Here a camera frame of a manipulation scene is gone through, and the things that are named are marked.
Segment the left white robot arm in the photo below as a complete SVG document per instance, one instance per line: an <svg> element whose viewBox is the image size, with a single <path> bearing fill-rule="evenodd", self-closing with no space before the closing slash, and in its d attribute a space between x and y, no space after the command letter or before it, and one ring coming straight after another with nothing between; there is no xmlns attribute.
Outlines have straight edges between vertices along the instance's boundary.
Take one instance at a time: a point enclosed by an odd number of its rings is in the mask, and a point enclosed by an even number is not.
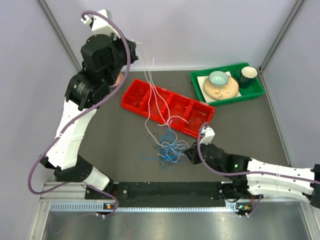
<svg viewBox="0 0 320 240"><path fill-rule="evenodd" d="M114 191L112 180L79 155L87 127L98 110L97 104L111 92L121 69L134 63L137 44L113 35L96 34L81 47L82 69L69 81L63 104L62 118L57 129L56 143L40 163L54 170L60 182L85 183L94 186L102 198Z"/></svg>

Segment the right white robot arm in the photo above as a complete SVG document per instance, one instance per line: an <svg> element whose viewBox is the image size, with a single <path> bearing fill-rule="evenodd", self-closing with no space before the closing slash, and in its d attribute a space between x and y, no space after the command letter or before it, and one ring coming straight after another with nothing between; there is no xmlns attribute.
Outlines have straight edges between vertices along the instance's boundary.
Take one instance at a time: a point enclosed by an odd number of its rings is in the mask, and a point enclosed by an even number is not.
<svg viewBox="0 0 320 240"><path fill-rule="evenodd" d="M211 172L232 180L239 198L282 196L320 207L320 166L295 168L226 153L214 144L194 143L184 151L193 165L204 164Z"/></svg>

